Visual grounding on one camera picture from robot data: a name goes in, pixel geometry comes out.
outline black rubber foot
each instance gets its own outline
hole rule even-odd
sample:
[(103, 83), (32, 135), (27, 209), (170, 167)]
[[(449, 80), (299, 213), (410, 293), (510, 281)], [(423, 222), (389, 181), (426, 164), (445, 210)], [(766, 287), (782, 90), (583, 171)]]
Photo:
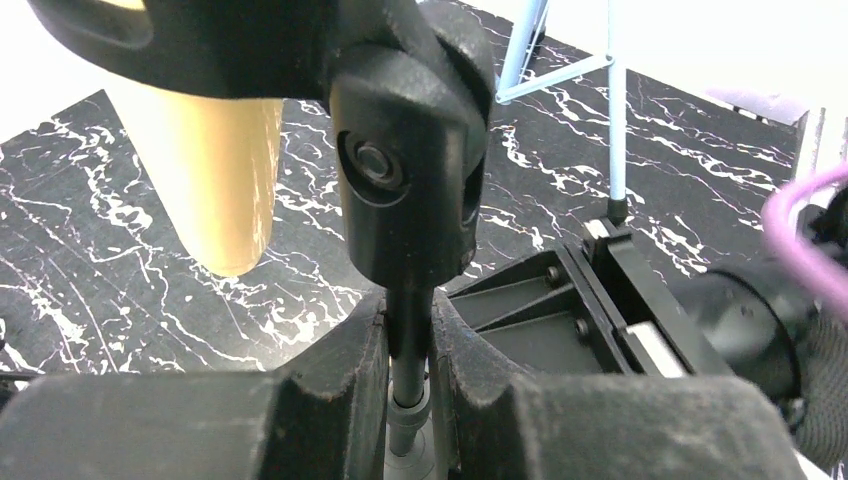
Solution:
[(627, 199), (624, 200), (607, 200), (607, 219), (616, 227), (620, 227), (627, 220), (628, 207)]

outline marble tile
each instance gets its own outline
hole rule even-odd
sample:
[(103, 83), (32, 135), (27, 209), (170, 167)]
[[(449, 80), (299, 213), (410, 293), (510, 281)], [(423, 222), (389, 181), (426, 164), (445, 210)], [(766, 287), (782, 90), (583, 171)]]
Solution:
[[(473, 12), (502, 59), (510, 25)], [(549, 42), (530, 75), (585, 56)], [(641, 75), (628, 88), (629, 225), (655, 270), (677, 282), (761, 255), (793, 133)], [(371, 285), (347, 260), (331, 123), (286, 103), (273, 241), (239, 278), (188, 257), (103, 92), (0, 146), (0, 368), (269, 369), (344, 319)], [(480, 249), (447, 288), (603, 211), (606, 105), (595, 72), (496, 109)]]

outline black shaft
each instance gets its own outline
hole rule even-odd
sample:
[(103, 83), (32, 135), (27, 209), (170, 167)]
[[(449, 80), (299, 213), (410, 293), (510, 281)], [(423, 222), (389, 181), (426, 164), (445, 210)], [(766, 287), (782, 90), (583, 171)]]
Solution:
[(424, 365), (430, 336), (433, 290), (386, 292), (386, 329), (392, 357), (395, 401), (404, 408), (424, 395)]

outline pink hose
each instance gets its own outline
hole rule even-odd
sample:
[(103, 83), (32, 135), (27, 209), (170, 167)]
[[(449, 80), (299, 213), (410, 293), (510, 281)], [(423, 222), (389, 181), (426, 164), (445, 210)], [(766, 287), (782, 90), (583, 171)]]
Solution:
[(769, 198), (763, 207), (766, 244), (791, 275), (848, 324), (848, 271), (800, 238), (790, 222), (790, 211), (800, 201), (834, 183), (848, 181), (848, 164), (789, 183)]

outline marble floor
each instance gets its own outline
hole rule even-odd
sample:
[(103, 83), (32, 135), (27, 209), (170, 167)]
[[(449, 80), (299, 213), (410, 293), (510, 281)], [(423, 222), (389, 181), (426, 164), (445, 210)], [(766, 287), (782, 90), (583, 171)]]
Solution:
[[(498, 59), (510, 25), (474, 11)], [(548, 42), (532, 74), (586, 56)], [(628, 78), (629, 225), (667, 282), (762, 254), (759, 210), (794, 133), (650, 78)], [(498, 107), (479, 252), (448, 288), (557, 242), (603, 208), (606, 76)], [(273, 241), (255, 270), (187, 256), (103, 92), (0, 146), (0, 368), (270, 369), (352, 309), (368, 282), (342, 237), (331, 123), (287, 101)]]

